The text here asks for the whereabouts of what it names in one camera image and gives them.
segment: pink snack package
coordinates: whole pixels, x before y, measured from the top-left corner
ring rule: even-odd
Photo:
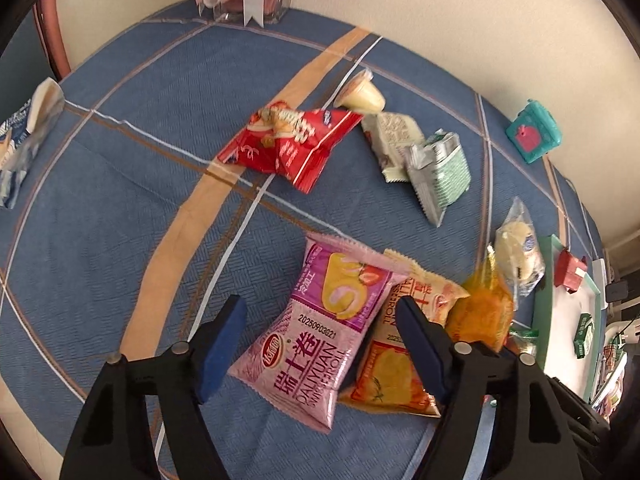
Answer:
[[[363,244],[307,233],[287,307],[228,373],[287,415],[329,433],[344,375],[389,291],[409,271]]]

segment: teal toy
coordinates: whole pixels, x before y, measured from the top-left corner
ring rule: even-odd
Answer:
[[[538,160],[562,143],[562,132],[556,120],[543,105],[531,99],[506,133],[527,164]]]

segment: yellow snack package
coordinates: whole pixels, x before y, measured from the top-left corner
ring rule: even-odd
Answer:
[[[469,297],[451,309],[445,330],[454,341],[482,341],[495,352],[502,348],[513,319],[513,296],[500,274],[494,249],[487,247],[484,264],[463,283]]]
[[[385,256],[408,264],[411,273],[391,289],[374,324],[355,384],[341,392],[338,400],[369,413],[440,416],[435,400],[424,391],[396,328],[396,303],[402,296],[411,296],[430,321],[444,326],[456,300],[467,297],[468,292],[442,276],[427,272],[402,254],[387,249]]]

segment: plastic cup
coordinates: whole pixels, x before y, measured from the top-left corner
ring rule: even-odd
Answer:
[[[355,112],[379,114],[385,108],[385,98],[371,82],[373,74],[368,68],[356,74],[336,96],[334,106],[344,106]]]

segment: bed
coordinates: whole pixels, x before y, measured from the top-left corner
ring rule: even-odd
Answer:
[[[360,65],[386,110],[413,116],[426,134],[460,135],[472,183],[440,228],[408,184],[384,182],[359,127],[309,195],[212,162],[276,96],[321,107],[365,53]],[[284,308],[305,230],[393,248],[461,283],[519,196],[538,236],[570,237],[579,258],[602,257],[577,195],[548,158],[524,163],[504,133],[510,120],[429,61],[345,23],[290,10],[265,29],[220,25],[183,2],[115,38],[62,88],[65,110],[0,222],[2,377],[61,454],[110,352],[158,354],[232,293],[249,307],[244,351]],[[533,295],[517,321],[530,326],[532,310]],[[162,474],[173,480],[158,406],[148,408]],[[468,478],[482,466],[490,410]],[[230,377],[202,414],[234,479],[411,478],[436,425],[338,405],[325,436]]]

